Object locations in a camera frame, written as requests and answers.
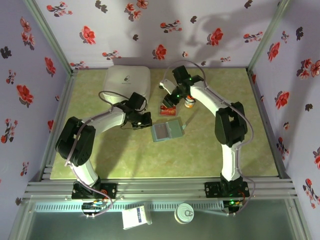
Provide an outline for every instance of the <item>small box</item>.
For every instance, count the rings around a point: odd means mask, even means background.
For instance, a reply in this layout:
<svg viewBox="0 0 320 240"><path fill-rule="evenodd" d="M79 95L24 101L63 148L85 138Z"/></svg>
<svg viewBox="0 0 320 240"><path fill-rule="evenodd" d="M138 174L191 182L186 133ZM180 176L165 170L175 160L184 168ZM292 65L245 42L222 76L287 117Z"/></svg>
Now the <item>small box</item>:
<svg viewBox="0 0 320 240"><path fill-rule="evenodd" d="M177 108L176 106L174 107L166 107L164 105L160 106L160 116L164 117L175 117L177 115Z"/></svg>
<svg viewBox="0 0 320 240"><path fill-rule="evenodd" d="M150 213L145 205L122 211L123 229L130 229L143 224L152 224Z"/></svg>

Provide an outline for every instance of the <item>small bottle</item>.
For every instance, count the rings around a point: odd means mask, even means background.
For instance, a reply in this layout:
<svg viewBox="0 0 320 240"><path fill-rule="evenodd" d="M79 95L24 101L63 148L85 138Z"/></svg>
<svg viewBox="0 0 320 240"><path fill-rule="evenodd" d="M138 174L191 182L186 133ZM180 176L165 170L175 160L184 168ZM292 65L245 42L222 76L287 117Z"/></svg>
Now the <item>small bottle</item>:
<svg viewBox="0 0 320 240"><path fill-rule="evenodd" d="M188 96L185 98L184 105L185 105L188 109L190 109L190 108L192 108L192 107L195 105L195 102L196 102L196 100L195 100L192 96L188 95Z"/></svg>

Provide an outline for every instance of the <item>glass panel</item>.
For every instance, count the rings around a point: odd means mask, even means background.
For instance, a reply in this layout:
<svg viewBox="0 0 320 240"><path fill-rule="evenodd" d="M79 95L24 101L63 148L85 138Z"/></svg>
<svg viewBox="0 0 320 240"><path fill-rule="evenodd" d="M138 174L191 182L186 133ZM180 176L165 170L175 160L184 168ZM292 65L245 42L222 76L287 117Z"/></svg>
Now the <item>glass panel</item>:
<svg viewBox="0 0 320 240"><path fill-rule="evenodd" d="M121 212L86 219L79 212L35 213L28 240L293 240L283 200L253 200L236 217L196 211L189 224L152 212L152 224L123 230Z"/></svg>

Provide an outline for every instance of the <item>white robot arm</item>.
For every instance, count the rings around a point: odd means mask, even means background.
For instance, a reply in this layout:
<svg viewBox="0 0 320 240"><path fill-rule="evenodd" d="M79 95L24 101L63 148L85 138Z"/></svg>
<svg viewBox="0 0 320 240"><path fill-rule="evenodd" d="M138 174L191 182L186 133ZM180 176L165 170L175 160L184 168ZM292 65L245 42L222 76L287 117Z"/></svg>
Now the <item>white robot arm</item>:
<svg viewBox="0 0 320 240"><path fill-rule="evenodd" d="M145 101L146 99L143 96L134 92L128 100L114 104L112 111L84 120L76 117L67 120L55 149L63 159L69 159L67 164L71 167L77 181L85 187L88 186L97 191L101 190L100 178L89 160L94 139L108 129L125 125L127 122L132 124L134 130L150 127L152 125L150 112L141 113L138 111ZM98 197L97 194L88 191L88 189L82 189L81 191L88 198Z"/></svg>
<svg viewBox="0 0 320 240"><path fill-rule="evenodd" d="M248 185L243 182L237 169L237 158L240 157L240 150L236 148L244 140L248 129L246 121L229 107L232 106L233 109L244 115L242 104L240 102L231 103L224 99L207 86L202 77L198 75L190 76L184 66L175 68L172 73L178 86L167 79L160 82L159 87L168 92L162 103L170 108L177 105L180 100L191 96L211 111L215 116L214 132L222 145L223 157L220 189L216 191L220 191L222 197L231 194L237 195L237 191L243 193Z"/></svg>
<svg viewBox="0 0 320 240"><path fill-rule="evenodd" d="M126 114L123 110L115 107L112 112L95 119L93 122L88 123L87 126L93 126L95 128L94 137L96 137L108 129L124 124L125 119ZM90 160L87 160L83 165L75 166L75 164L71 164L76 176L78 176L88 186L92 187L99 179Z"/></svg>

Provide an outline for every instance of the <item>wall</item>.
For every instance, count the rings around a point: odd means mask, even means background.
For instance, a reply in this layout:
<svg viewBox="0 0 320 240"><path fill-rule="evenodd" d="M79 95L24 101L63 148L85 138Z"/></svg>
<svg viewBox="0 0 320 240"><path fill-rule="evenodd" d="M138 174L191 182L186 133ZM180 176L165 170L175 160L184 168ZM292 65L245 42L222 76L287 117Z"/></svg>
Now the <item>wall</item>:
<svg viewBox="0 0 320 240"><path fill-rule="evenodd" d="M1 3L0 31L0 239L5 240L27 183L40 169L67 74L23 1Z"/></svg>
<svg viewBox="0 0 320 240"><path fill-rule="evenodd" d="M320 3L292 1L253 69L313 239L320 228Z"/></svg>
<svg viewBox="0 0 320 240"><path fill-rule="evenodd" d="M74 68L247 67L279 0L36 0Z"/></svg>

